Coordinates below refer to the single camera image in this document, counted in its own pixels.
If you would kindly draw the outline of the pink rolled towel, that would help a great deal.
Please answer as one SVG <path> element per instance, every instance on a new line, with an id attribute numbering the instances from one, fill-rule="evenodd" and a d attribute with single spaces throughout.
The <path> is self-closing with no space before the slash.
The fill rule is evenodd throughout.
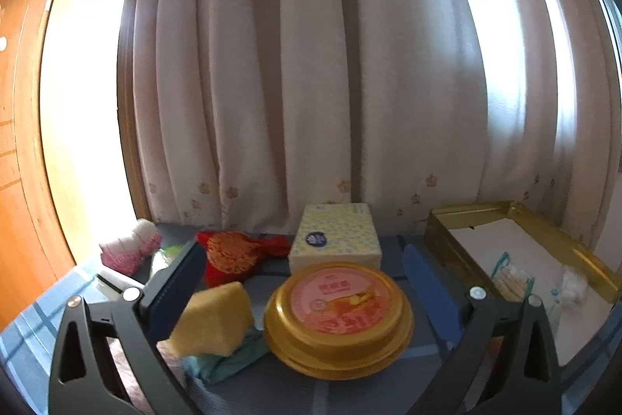
<path id="1" fill-rule="evenodd" d="M 99 245 L 100 260 L 107 268 L 130 276 L 145 258 L 159 249 L 161 241 L 162 236 L 153 222 L 138 219 L 130 232 Z"/>

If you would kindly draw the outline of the round gold tin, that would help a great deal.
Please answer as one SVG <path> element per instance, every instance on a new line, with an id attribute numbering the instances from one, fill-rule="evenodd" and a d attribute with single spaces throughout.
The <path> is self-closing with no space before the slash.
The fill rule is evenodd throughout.
<path id="1" fill-rule="evenodd" d="M 414 331 L 411 304 L 397 283 L 352 262 L 320 263 L 291 275 L 271 295 L 262 323 L 281 362 L 323 380 L 388 368 Z"/>

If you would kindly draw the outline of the green tissue packet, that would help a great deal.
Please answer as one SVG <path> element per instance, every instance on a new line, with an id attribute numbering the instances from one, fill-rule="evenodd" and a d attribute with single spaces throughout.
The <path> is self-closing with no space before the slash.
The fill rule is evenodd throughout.
<path id="1" fill-rule="evenodd" d="M 182 245 L 170 245 L 170 247 L 160 247 L 151 258 L 150 278 L 158 272 L 166 269 L 179 255 L 183 249 Z"/>

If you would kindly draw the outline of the orange wooden door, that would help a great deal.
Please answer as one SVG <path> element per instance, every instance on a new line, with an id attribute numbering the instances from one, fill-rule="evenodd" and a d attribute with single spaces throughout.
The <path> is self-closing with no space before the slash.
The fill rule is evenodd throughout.
<path id="1" fill-rule="evenodd" d="M 52 0 L 1 0 L 1 325 L 75 261 L 49 189 L 40 70 Z"/>

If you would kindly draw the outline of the white cotton balls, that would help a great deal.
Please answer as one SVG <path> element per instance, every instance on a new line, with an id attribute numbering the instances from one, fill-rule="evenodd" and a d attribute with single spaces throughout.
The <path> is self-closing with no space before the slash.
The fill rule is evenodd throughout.
<path id="1" fill-rule="evenodd" d="M 561 304 L 566 308 L 577 308 L 582 305 L 587 289 L 587 277 L 571 266 L 564 266 L 560 287 Z"/>

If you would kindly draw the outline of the red embroidered pouch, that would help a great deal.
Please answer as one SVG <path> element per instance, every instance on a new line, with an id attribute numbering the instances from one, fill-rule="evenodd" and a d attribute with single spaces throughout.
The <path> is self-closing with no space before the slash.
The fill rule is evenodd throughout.
<path id="1" fill-rule="evenodd" d="M 290 239 L 277 235 L 255 238 L 241 232 L 199 232 L 196 241 L 206 251 L 203 279 L 208 287 L 243 282 L 271 259 L 287 258 Z"/>

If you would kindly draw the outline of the yellow tissue pack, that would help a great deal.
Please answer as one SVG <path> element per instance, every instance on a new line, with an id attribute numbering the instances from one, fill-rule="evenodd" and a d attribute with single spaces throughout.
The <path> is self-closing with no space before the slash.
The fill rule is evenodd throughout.
<path id="1" fill-rule="evenodd" d="M 326 262 L 380 269 L 382 255 L 368 204 L 308 204 L 288 262 L 291 274 Z"/>

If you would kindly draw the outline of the cotton swab packet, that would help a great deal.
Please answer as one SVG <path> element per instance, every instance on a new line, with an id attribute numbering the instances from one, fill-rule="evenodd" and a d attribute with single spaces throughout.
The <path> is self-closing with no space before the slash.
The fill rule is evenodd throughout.
<path id="1" fill-rule="evenodd" d="M 508 301 L 525 301 L 530 296 L 540 298 L 552 333 L 557 333 L 562 316 L 558 284 L 539 280 L 522 270 L 512 261 L 508 252 L 504 252 L 496 261 L 490 278 L 503 298 Z"/>

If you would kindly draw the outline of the yellow sponge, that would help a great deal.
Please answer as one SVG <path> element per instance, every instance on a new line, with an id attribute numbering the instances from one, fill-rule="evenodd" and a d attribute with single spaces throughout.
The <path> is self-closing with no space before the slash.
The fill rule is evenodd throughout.
<path id="1" fill-rule="evenodd" d="M 238 282 L 195 293 L 169 339 L 177 357 L 231 356 L 254 326 L 251 299 Z"/>

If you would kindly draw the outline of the pink floral curtain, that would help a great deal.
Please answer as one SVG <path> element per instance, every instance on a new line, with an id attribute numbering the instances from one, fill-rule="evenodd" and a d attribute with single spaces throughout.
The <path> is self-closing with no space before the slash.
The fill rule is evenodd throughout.
<path id="1" fill-rule="evenodd" d="M 620 147 L 599 0 L 137 0 L 137 145 L 157 222 L 382 234 L 518 201 L 593 247 Z"/>

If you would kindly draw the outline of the gold rectangular tin tray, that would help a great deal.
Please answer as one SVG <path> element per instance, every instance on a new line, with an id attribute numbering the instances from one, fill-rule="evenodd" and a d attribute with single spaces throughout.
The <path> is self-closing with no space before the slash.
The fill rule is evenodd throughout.
<path id="1" fill-rule="evenodd" d="M 497 292 L 493 268 L 505 253 L 533 276 L 533 291 L 543 299 L 561 287 L 565 269 L 583 275 L 585 296 L 577 305 L 557 310 L 554 342 L 563 366 L 598 333 L 621 294 L 620 275 L 581 242 L 518 202 L 436 208 L 429 213 L 424 244 L 463 283 L 479 284 L 492 293 Z"/>

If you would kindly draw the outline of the teal cloth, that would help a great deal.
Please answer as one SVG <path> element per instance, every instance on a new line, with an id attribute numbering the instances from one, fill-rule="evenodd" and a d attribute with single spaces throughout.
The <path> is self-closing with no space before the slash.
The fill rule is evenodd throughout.
<path id="1" fill-rule="evenodd" d="M 245 333 L 245 338 L 230 356 L 203 354 L 180 359 L 185 375 L 207 384 L 218 384 L 235 376 L 262 357 L 270 354 L 264 334 L 256 327 Z"/>

